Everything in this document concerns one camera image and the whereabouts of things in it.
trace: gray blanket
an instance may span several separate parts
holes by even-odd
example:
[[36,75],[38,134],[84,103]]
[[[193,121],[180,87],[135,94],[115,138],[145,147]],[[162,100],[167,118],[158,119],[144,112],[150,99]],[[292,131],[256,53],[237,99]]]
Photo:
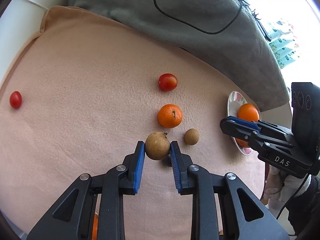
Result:
[[[251,13],[244,7],[239,11],[237,0],[156,0],[156,5],[164,14],[154,0],[69,2],[187,50],[231,79],[262,112],[289,101],[270,47]],[[206,33],[221,30],[237,12],[227,29]]]

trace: black cord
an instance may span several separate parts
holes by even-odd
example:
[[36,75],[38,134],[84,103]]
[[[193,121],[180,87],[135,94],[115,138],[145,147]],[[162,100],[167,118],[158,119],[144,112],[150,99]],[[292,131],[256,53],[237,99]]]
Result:
[[277,215],[277,219],[280,217],[282,211],[284,210],[284,208],[290,203],[290,201],[292,201],[292,199],[297,195],[297,193],[299,192],[299,190],[302,188],[302,186],[305,184],[305,182],[307,181],[308,177],[309,177],[310,173],[308,173],[306,175],[306,177],[304,178],[303,182],[301,183],[301,185],[298,187],[298,189],[294,192],[294,194],[288,199],[288,201],[283,205],[283,207],[280,209],[279,214]]
[[221,30],[219,30],[219,31],[217,31],[217,32],[207,32],[207,31],[204,31],[204,30],[202,30],[202,29],[200,29],[200,28],[198,28],[198,27],[190,24],[190,23],[187,23],[187,22],[185,22],[185,21],[179,20],[178,18],[173,17],[173,16],[165,13],[163,10],[161,10],[161,9],[159,8],[156,0],[153,0],[153,3],[154,3],[154,5],[155,5],[155,7],[157,8],[157,10],[158,10],[159,12],[161,12],[163,15],[165,15],[165,16],[167,16],[167,17],[169,17],[169,18],[171,18],[171,19],[173,19],[173,20],[175,20],[175,21],[178,21],[178,22],[181,22],[181,23],[183,23],[183,24],[186,24],[186,25],[188,25],[188,26],[190,26],[190,27],[192,27],[192,28],[194,28],[194,29],[202,32],[202,33],[210,34],[210,35],[219,34],[219,33],[223,32],[226,28],[228,28],[228,27],[237,19],[237,17],[239,16],[239,14],[240,14],[240,12],[241,12],[241,9],[242,9],[242,3],[240,3],[239,10],[238,10],[236,16],[231,20],[231,22],[229,22],[225,27],[223,27]]

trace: white glove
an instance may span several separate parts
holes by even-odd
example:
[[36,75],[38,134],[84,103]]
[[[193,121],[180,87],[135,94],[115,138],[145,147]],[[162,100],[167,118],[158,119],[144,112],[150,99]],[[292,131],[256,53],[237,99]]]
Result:
[[[266,187],[264,190],[264,199],[269,200],[267,208],[271,213],[278,215],[282,206],[289,200],[289,198],[300,187],[303,179],[297,179],[292,175],[287,175],[285,172],[279,169],[269,166],[269,174],[267,178]],[[296,196],[302,195],[308,189],[311,182],[311,175],[308,176],[306,182],[302,188],[296,194]]]

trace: silver bolt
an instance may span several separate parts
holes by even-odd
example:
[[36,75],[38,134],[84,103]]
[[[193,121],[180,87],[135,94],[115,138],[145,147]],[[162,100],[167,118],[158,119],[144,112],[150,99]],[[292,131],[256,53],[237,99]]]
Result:
[[87,179],[89,179],[89,174],[88,174],[88,173],[81,174],[81,175],[80,175],[80,179],[81,179],[81,180],[87,180]]
[[236,177],[237,176],[234,173],[230,172],[230,173],[227,174],[227,178],[230,179],[230,180],[234,180],[234,179],[236,179]]
[[124,165],[117,166],[117,171],[124,171],[125,169],[126,169],[126,166],[124,166]]
[[192,165],[189,166],[189,169],[192,170],[192,171],[199,171],[199,166],[195,165],[195,164],[192,164]]

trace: plate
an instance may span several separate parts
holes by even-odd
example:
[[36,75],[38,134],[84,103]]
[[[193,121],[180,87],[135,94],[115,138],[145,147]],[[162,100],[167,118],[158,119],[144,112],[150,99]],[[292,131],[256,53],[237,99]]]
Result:
[[[234,117],[238,117],[238,110],[239,110],[240,106],[242,106],[246,103],[247,103],[247,101],[239,92],[237,92],[237,91],[231,92],[231,94],[229,95],[228,104],[227,104],[227,117],[230,115],[234,116]],[[231,139],[233,140],[236,147],[239,149],[239,151],[243,155],[249,155],[250,153],[252,153],[253,150],[251,148],[242,148],[237,144],[234,137],[231,137]]]

